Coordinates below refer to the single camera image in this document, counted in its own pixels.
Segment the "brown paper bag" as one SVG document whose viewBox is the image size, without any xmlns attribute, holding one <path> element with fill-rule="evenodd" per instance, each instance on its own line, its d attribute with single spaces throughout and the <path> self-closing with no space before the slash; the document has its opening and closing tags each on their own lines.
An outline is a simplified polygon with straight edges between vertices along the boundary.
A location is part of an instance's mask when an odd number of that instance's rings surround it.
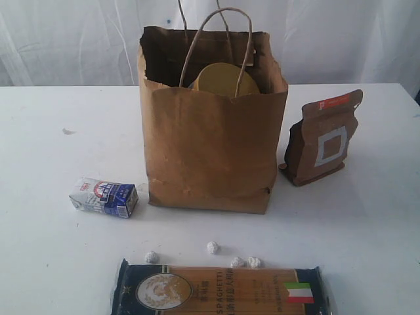
<svg viewBox="0 0 420 315">
<path fill-rule="evenodd" d="M 191 88 L 228 61 L 240 69 L 232 95 Z M 240 94 L 245 75 L 257 94 Z M 146 26 L 138 81 L 150 204 L 265 213 L 288 94 L 269 34 Z"/>
</svg>

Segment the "clear jar with gold lid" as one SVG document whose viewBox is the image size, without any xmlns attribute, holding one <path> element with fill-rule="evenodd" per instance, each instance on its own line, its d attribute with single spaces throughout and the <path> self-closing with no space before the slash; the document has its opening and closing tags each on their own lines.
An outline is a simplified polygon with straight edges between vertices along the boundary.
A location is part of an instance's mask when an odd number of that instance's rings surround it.
<svg viewBox="0 0 420 315">
<path fill-rule="evenodd" d="M 224 62 L 210 64 L 202 69 L 189 88 L 233 98 L 236 95 L 236 85 L 240 72 L 241 68 L 232 64 Z M 260 90 L 255 80 L 247 72 L 244 72 L 238 96 L 259 93 Z"/>
</svg>

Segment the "small blue milk carton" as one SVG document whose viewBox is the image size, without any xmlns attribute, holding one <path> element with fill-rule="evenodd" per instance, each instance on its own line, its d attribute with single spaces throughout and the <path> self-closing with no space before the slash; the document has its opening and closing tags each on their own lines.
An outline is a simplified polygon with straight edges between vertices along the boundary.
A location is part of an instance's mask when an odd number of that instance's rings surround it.
<svg viewBox="0 0 420 315">
<path fill-rule="evenodd" d="M 69 198 L 78 210 L 128 219 L 135 209 L 138 194 L 134 184 L 83 177 L 76 182 Z"/>
</svg>

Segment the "brown stand-up pouch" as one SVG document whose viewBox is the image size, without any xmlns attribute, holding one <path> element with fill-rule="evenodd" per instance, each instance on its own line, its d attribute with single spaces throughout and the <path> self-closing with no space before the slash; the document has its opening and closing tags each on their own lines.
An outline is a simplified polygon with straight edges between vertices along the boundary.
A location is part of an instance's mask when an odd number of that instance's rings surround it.
<svg viewBox="0 0 420 315">
<path fill-rule="evenodd" d="M 354 112 L 363 91 L 305 104 L 302 119 L 289 130 L 284 162 L 278 166 L 295 186 L 303 186 L 341 170 L 358 126 Z"/>
</svg>

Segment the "spaghetti package dark blue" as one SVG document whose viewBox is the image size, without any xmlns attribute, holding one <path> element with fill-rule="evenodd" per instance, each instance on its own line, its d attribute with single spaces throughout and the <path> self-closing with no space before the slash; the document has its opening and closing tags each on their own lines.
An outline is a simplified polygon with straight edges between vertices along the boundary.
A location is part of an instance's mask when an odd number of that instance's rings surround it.
<svg viewBox="0 0 420 315">
<path fill-rule="evenodd" d="M 313 269 L 121 262 L 112 314 L 331 314 Z"/>
</svg>

